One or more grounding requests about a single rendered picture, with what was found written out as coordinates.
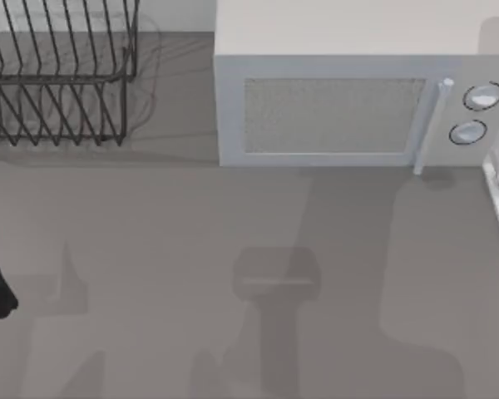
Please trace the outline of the microwave oven door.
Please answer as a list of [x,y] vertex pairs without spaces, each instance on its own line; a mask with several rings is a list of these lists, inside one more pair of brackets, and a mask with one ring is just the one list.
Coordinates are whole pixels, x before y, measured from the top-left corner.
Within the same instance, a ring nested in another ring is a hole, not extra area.
[[218,55],[223,166],[413,164],[456,69],[436,56]]

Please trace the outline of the pale microwave oven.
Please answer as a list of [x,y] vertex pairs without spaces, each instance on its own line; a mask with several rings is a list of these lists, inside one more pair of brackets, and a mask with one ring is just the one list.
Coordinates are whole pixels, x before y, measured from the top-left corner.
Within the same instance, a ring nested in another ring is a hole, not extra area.
[[[425,168],[481,166],[499,133],[499,103],[479,112],[463,105],[470,87],[499,84],[499,0],[218,0],[218,55],[452,59],[455,85]],[[486,135],[454,145],[450,130],[472,120]]]

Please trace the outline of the small round microwave knob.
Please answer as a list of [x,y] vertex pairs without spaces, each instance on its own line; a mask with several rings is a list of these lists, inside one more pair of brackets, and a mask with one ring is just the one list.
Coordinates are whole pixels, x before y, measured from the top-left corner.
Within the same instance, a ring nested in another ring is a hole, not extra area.
[[473,145],[480,141],[487,133],[487,125],[479,120],[467,121],[455,125],[449,132],[448,138],[454,145]]

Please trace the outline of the large round microwave knob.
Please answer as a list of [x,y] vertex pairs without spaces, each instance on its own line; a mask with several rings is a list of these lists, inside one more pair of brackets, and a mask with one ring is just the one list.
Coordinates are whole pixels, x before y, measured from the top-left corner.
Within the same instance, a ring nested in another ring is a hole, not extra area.
[[470,111],[486,111],[499,103],[499,84],[490,81],[470,87],[463,96],[463,105]]

